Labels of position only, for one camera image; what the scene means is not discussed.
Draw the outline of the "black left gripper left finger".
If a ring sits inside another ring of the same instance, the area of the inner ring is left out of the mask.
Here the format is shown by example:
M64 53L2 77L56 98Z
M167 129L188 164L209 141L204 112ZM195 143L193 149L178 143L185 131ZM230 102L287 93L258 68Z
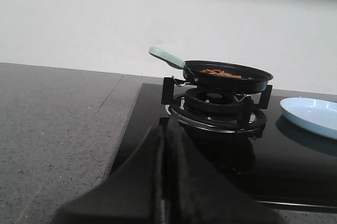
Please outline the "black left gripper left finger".
M151 128L133 154L102 184L59 208L54 223L159 223L163 128Z

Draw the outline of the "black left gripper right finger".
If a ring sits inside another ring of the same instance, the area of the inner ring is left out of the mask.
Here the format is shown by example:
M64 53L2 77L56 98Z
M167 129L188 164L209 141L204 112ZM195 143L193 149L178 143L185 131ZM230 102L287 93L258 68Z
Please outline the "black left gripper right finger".
M283 223L273 210L255 202L227 181L202 156L179 120L166 128L170 160L171 223Z

